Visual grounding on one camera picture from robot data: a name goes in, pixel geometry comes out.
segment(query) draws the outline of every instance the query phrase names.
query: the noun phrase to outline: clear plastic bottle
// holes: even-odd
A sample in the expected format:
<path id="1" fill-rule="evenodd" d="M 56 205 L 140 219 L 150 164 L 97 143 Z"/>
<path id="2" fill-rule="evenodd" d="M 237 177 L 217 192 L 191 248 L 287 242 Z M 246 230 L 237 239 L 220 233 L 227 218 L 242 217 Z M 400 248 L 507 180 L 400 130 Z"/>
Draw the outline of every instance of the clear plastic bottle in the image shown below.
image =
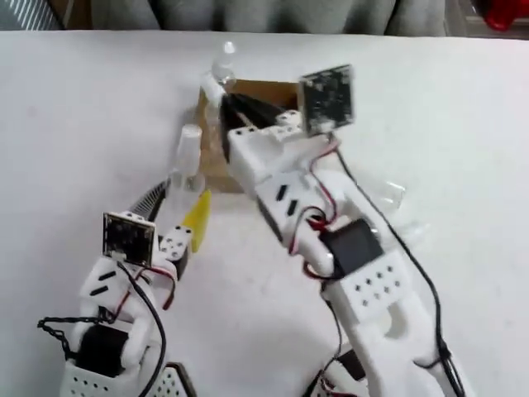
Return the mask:
<path id="1" fill-rule="evenodd" d="M 222 146 L 220 143 L 219 128 L 219 106 L 220 93 L 229 93 L 236 83 L 236 77 L 233 73 L 233 58 L 236 53 L 235 45 L 231 41 L 224 43 L 222 52 L 217 55 L 212 63 L 212 68 L 204 77 L 203 88 L 206 90 L 208 102 L 204 108 L 204 118 L 206 120 L 209 136 L 214 136 L 218 139 L 210 139 L 214 147 L 210 147 L 218 155 L 222 154 Z M 214 85 L 218 84 L 218 90 L 214 89 Z"/>
<path id="2" fill-rule="evenodd" d="M 169 172 L 167 196 L 157 225 L 163 234 L 180 224 L 205 189 L 205 178 L 198 171 L 202 129 L 195 124 L 182 128 L 176 160 Z"/>

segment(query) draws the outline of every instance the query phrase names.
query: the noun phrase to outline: black chain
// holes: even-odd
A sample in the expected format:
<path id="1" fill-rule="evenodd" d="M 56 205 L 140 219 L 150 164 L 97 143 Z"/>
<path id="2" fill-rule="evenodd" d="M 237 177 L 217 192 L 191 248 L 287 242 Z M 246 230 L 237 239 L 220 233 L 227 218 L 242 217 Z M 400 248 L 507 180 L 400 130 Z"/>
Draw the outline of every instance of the black chain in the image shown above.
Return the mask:
<path id="1" fill-rule="evenodd" d="M 64 331 L 61 329 L 52 328 L 49 325 L 46 325 L 47 323 L 91 323 L 98 325 L 101 323 L 112 324 L 115 321 L 116 316 L 114 316 L 113 313 L 109 312 L 107 309 L 100 308 L 97 317 L 44 317 L 43 319 L 39 320 L 36 327 L 46 331 L 52 337 L 57 339 L 63 348 L 65 360 L 69 360 L 74 358 L 75 354 L 77 353 L 72 352 L 70 349 L 68 339 L 66 339 Z"/>

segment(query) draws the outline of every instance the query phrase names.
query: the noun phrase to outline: red object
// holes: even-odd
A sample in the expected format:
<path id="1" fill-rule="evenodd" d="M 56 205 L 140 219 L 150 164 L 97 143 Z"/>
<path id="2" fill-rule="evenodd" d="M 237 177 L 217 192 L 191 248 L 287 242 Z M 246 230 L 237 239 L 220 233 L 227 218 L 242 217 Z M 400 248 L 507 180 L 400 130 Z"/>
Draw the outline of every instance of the red object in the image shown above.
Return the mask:
<path id="1" fill-rule="evenodd" d="M 491 0 L 485 16 L 496 31 L 506 31 L 516 18 L 529 16 L 529 0 Z"/>

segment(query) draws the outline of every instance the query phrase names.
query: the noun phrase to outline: yellow plastic piece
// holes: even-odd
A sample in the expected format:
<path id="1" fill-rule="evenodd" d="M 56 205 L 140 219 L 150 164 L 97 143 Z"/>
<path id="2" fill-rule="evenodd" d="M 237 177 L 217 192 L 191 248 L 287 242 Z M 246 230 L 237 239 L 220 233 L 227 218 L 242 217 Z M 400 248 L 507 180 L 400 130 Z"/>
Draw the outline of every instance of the yellow plastic piece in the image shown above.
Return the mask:
<path id="1" fill-rule="evenodd" d="M 191 251 L 197 252 L 206 235 L 207 220 L 209 219 L 210 206 L 212 201 L 212 192 L 205 190 L 200 195 L 197 202 L 191 208 L 183 219 L 182 225 L 193 230 L 191 239 Z"/>

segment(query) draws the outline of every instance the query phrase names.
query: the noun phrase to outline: clear plastic piece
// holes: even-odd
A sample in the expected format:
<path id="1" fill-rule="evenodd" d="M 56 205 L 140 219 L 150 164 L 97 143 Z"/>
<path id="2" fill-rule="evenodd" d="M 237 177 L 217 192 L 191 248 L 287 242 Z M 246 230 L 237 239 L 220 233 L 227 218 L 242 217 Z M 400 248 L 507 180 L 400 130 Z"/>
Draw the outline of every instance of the clear plastic piece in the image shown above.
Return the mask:
<path id="1" fill-rule="evenodd" d="M 398 210 L 403 206 L 404 198 L 406 196 L 406 188 L 401 184 L 374 177 L 372 174 L 355 170 L 355 177 L 359 185 L 368 194 L 380 211 L 390 218 L 395 231 L 398 235 L 410 246 L 418 244 L 426 235 L 430 228 L 427 223 L 408 220 L 405 222 L 397 222 Z M 387 242 L 387 248 L 396 245 L 397 242 Z"/>
<path id="2" fill-rule="evenodd" d="M 395 213 L 402 205 L 406 188 L 394 182 L 375 178 L 373 175 L 355 171 L 358 183 L 373 203 L 385 214 Z"/>

